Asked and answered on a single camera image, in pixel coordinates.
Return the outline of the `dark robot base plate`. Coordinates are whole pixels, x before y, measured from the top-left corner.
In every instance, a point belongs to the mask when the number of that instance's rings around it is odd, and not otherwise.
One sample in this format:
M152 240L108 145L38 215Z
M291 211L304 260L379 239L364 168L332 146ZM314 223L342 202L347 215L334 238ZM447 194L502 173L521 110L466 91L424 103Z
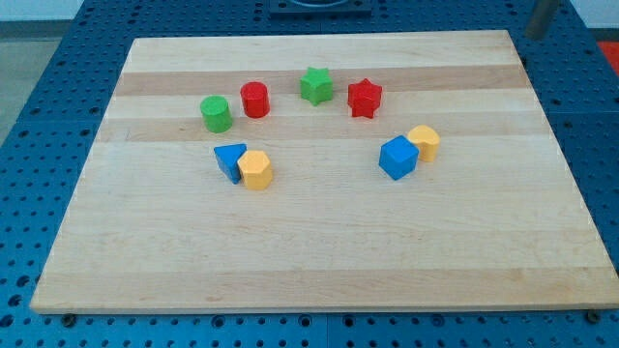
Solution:
M369 15L372 0L268 0L270 16Z

